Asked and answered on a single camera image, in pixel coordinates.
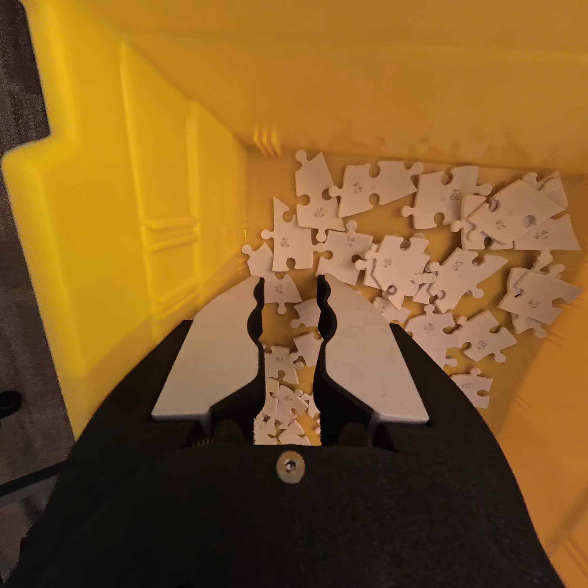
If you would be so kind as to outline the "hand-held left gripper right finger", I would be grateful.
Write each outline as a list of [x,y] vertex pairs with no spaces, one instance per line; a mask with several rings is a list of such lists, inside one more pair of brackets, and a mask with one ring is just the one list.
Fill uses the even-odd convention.
[[428,424],[430,417],[391,324],[348,284],[318,277],[319,333],[315,403],[320,438],[335,442],[358,425],[372,439],[381,424]]

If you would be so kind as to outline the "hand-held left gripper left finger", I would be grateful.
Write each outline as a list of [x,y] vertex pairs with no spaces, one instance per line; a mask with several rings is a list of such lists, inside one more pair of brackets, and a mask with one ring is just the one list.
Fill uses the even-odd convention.
[[248,277],[195,314],[152,409],[154,420],[192,420],[208,436],[232,421],[254,441],[254,420],[266,398],[259,341],[264,288],[264,278]]

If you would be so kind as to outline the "pile of puzzle pieces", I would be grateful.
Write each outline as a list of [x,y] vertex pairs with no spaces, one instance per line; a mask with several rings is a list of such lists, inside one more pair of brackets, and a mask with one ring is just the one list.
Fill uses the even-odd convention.
[[[334,184],[323,153],[272,163],[248,153],[249,228],[242,252],[252,276],[265,280],[265,302],[298,314],[290,327],[270,320],[270,333],[292,342],[266,345],[266,403],[254,421],[259,445],[310,445],[298,422],[304,413],[318,425],[315,367],[319,333],[318,277],[331,274],[366,298],[391,324],[417,386],[417,376],[440,377],[457,387],[475,408],[487,409],[493,377],[513,386],[526,372],[523,352],[511,367],[503,351],[527,345],[533,331],[571,352],[534,362],[537,373],[521,398],[545,388],[559,403],[578,399],[575,369],[587,375],[587,283],[562,279],[553,251],[578,251],[559,175],[538,182],[527,174],[499,192],[506,204],[506,236],[483,253],[474,240],[474,220],[499,217],[486,201],[490,184],[477,185],[478,168],[453,168],[421,176],[422,164],[399,161],[348,165],[342,187]],[[541,359],[549,359],[539,368]]]

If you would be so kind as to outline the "yellow plastic bin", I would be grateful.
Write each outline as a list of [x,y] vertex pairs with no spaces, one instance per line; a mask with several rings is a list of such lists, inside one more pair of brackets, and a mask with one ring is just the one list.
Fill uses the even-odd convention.
[[[587,587],[587,375],[522,399],[533,331],[478,409],[323,443],[208,436],[152,409],[194,316],[251,277],[248,153],[558,174],[587,283],[587,1],[23,1],[50,135],[2,162],[78,439],[9,587]],[[550,360],[541,359],[539,368]]]

